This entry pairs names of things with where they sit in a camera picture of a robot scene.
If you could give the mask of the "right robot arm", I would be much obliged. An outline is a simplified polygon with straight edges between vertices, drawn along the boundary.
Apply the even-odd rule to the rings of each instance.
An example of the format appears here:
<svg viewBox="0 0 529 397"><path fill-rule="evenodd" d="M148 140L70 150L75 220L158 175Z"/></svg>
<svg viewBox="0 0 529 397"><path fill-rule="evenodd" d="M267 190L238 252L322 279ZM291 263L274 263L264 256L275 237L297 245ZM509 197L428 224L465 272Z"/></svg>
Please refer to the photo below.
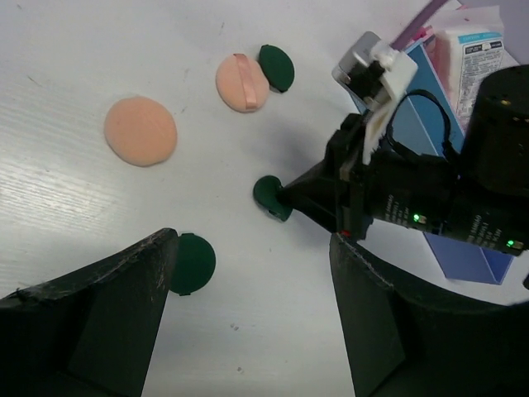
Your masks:
<svg viewBox="0 0 529 397"><path fill-rule="evenodd" d="M479 86L463 146L443 122L439 156L419 155L386 127L369 162L370 112L350 114L323 160L278 201L354 240L381 220L513 256L528 248L528 68L498 70Z"/></svg>

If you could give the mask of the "green round puff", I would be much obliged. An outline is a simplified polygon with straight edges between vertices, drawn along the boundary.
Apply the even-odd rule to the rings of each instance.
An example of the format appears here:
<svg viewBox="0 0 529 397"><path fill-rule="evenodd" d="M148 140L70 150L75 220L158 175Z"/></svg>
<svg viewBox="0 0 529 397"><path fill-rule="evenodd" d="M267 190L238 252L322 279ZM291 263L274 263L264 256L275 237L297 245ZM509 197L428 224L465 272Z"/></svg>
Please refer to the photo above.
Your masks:
<svg viewBox="0 0 529 397"><path fill-rule="evenodd" d="M212 278L216 263L216 253L206 239L193 233L182 234L170 291L187 296L200 290Z"/></svg>
<svg viewBox="0 0 529 397"><path fill-rule="evenodd" d="M266 175L255 182L252 195L255 203L268 215L280 222L286 222L293 209L279 202L278 193L282 188L277 177Z"/></svg>
<svg viewBox="0 0 529 397"><path fill-rule="evenodd" d="M290 57L275 45L262 45L258 63L269 85L280 93L287 92L295 79L295 68Z"/></svg>

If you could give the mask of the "pink puff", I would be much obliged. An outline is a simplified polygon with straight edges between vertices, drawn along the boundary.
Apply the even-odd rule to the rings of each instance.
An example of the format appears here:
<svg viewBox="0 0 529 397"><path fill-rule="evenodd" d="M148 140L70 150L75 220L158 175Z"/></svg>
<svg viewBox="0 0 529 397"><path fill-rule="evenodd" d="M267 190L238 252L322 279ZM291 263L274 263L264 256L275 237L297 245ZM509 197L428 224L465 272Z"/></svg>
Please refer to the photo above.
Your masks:
<svg viewBox="0 0 529 397"><path fill-rule="evenodd" d="M222 101L236 112L255 112L269 96L269 81L259 63L245 54L228 55L217 68L215 82Z"/></svg>
<svg viewBox="0 0 529 397"><path fill-rule="evenodd" d="M162 104L141 96L115 102L105 117L103 134L118 157L140 167L166 161L178 141L172 114Z"/></svg>

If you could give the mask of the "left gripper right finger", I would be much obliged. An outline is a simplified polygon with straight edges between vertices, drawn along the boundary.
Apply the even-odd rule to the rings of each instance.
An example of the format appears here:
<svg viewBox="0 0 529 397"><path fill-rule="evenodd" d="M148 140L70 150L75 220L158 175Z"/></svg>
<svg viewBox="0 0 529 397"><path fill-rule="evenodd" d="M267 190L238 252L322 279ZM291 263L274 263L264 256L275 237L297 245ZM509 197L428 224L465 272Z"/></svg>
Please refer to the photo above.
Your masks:
<svg viewBox="0 0 529 397"><path fill-rule="evenodd" d="M356 395L527 395L527 303L443 289L340 234L330 267Z"/></svg>

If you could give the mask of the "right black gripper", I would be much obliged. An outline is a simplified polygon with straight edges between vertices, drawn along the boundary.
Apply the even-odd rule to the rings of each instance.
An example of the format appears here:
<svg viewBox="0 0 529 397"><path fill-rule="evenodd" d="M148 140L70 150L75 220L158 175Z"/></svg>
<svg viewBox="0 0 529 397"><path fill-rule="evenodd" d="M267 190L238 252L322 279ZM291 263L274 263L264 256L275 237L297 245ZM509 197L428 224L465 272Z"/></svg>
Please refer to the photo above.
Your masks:
<svg viewBox="0 0 529 397"><path fill-rule="evenodd" d="M283 187L279 202L328 232L355 240L366 238L375 219L439 233L455 184L454 167L442 157L418 155L398 142L390 145L387 138L363 165L363 121L359 114L348 115L327 144L326 162ZM330 177L326 165L331 167ZM327 193L329 200L314 198Z"/></svg>

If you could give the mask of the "green round puff bottom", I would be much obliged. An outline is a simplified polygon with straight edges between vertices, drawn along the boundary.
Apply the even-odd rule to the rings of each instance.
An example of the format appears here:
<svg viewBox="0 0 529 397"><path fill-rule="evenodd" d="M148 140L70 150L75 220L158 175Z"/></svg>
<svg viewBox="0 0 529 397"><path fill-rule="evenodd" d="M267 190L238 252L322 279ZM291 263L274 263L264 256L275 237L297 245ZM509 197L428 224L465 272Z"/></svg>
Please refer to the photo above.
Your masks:
<svg viewBox="0 0 529 397"><path fill-rule="evenodd" d="M182 234L170 291L187 296L200 290L212 278L216 263L216 253L206 239L193 233Z"/></svg>

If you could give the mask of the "cotton pad pack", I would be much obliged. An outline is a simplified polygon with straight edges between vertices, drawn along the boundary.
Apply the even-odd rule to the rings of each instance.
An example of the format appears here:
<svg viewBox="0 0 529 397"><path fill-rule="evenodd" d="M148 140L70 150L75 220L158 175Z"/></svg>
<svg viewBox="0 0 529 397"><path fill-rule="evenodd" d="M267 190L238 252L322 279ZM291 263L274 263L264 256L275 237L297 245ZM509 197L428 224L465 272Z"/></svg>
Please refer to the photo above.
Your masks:
<svg viewBox="0 0 529 397"><path fill-rule="evenodd" d="M469 124L479 85L500 70L504 25L500 7L438 12L430 22L429 56L462 130Z"/></svg>

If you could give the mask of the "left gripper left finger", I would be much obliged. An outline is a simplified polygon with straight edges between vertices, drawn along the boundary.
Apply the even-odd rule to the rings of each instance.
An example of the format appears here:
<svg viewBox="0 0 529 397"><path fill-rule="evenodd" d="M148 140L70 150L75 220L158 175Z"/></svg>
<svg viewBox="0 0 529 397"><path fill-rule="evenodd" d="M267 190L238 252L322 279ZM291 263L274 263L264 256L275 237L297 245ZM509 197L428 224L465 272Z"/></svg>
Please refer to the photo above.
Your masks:
<svg viewBox="0 0 529 397"><path fill-rule="evenodd" d="M164 228L3 297L2 395L141 395L178 246Z"/></svg>

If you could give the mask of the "green round puff top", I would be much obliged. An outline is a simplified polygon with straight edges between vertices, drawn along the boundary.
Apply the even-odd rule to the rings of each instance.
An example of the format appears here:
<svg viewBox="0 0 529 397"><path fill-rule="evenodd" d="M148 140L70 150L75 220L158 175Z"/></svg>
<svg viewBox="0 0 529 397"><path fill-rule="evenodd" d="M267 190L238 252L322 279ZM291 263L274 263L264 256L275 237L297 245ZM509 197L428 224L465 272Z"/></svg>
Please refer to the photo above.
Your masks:
<svg viewBox="0 0 529 397"><path fill-rule="evenodd" d="M280 93L287 92L295 79L295 68L290 57L275 45L262 45L258 63L269 85Z"/></svg>

